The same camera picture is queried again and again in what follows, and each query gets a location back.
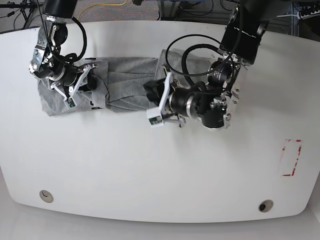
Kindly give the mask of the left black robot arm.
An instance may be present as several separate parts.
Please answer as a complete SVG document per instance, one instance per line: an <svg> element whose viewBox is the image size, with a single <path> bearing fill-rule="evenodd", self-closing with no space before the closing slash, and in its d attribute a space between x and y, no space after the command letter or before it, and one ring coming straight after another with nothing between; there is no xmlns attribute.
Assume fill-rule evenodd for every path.
<svg viewBox="0 0 320 240"><path fill-rule="evenodd" d="M181 71L169 63L169 51L162 66L165 76L144 84L147 98L155 107L146 111L152 127L166 122L182 127L186 118L199 120L211 130L228 128L232 111L239 101L237 77L245 66L253 65L270 19L274 16L270 0L241 0L225 29L219 46L196 44L181 56ZM207 72L190 74L187 57L190 52L208 49L220 57Z"/></svg>

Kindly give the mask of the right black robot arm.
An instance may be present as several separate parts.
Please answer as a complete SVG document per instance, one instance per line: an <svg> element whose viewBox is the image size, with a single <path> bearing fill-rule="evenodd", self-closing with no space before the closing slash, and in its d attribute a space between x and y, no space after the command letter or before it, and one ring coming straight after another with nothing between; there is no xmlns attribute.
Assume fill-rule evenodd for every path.
<svg viewBox="0 0 320 240"><path fill-rule="evenodd" d="M88 39L85 28L74 17L75 0L46 0L36 4L41 27L37 43L29 65L30 73L38 80L47 80L49 87L58 92L67 107L78 105L78 91L90 91L97 87L89 73L96 68L95 63L76 66L84 56ZM80 54L61 55L61 46L68 37L66 20L72 20L82 33L83 46Z"/></svg>

